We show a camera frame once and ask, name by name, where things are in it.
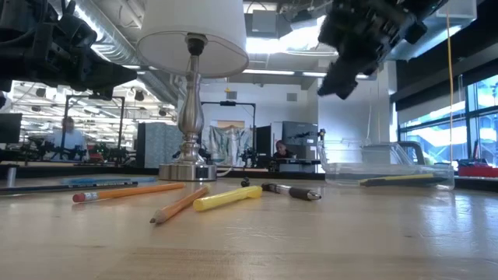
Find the black pen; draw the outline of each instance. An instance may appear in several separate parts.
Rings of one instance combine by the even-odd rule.
[[[302,189],[298,187],[290,187],[281,184],[265,183],[261,186],[263,191],[271,191],[276,194],[288,194],[293,198],[299,198],[305,201],[315,201],[321,198],[321,195],[316,191]]]

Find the yellow cord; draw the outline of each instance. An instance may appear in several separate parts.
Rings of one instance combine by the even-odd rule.
[[[446,29],[448,35],[448,69],[450,70],[450,164],[453,163],[453,62],[451,60],[450,9],[446,9]]]

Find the silver lamp base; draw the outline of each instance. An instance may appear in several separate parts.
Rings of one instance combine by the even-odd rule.
[[[161,164],[159,166],[159,179],[172,181],[214,181],[216,180],[215,165],[194,164]]]

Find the lamp stem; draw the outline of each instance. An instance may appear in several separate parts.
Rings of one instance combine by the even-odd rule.
[[[201,75],[198,73],[198,67],[199,56],[192,55],[190,72],[187,74],[187,97],[178,117],[178,128],[184,134],[184,138],[177,163],[205,164],[204,159],[198,154],[200,145],[197,143],[198,135],[204,127],[204,114],[199,94]]]

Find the pencil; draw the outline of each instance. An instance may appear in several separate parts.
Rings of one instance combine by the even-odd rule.
[[[154,216],[152,219],[150,219],[150,223],[162,223],[167,221],[169,218],[173,217],[176,215],[181,209],[186,208],[194,200],[197,198],[200,198],[202,195],[207,194],[209,192],[208,187],[203,187],[198,190],[196,190],[194,193],[182,198],[181,200],[173,203],[172,205],[168,205],[160,210],[157,210],[156,213],[154,213]]]
[[[106,188],[118,187],[136,187],[138,182],[111,182],[111,183],[95,183],[95,184],[65,184],[54,186],[33,186],[33,187],[2,187],[0,188],[0,195],[2,194],[29,194],[37,192],[53,192],[53,191],[76,191],[76,190],[99,190]]]
[[[80,193],[80,194],[75,194],[72,197],[72,200],[74,202],[84,202],[84,201],[95,201],[106,198],[123,198],[130,195],[149,194],[157,191],[168,191],[182,187],[185,187],[184,183],[165,184],[165,185],[152,186],[152,187],[137,187],[135,189],[123,189],[115,191]]]

